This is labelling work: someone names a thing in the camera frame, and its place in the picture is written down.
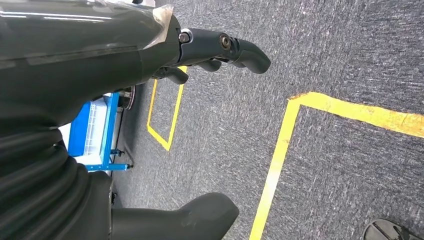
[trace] gray carpet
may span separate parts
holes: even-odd
[[[183,27],[254,42],[272,66],[189,68],[170,151],[146,128],[153,81],[137,87],[117,159],[135,168],[113,173],[124,207],[170,210],[222,192],[240,209],[226,239],[245,240],[287,98],[314,91],[424,114],[424,1],[170,2]],[[165,139],[177,92],[157,85],[151,126]],[[423,152],[422,138],[302,107],[262,239],[357,240],[375,218],[424,237]]]

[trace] robotic finger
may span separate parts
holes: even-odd
[[[185,28],[181,29],[178,41],[180,56],[177,63],[161,68],[153,78],[168,77],[177,84],[184,84],[188,77],[175,67],[199,66],[208,72],[215,72],[224,62],[263,74],[271,65],[267,55],[255,44],[223,32]]]

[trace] plastic film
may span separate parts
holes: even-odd
[[[135,52],[167,38],[171,5],[105,0],[0,0],[0,69]]]

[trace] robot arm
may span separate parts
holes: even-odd
[[[270,66],[253,43],[181,29],[169,5],[3,1],[0,45],[0,106],[8,113],[0,122],[10,129],[67,124],[92,98],[150,78],[183,84],[178,66],[213,72],[224,62],[257,74]]]

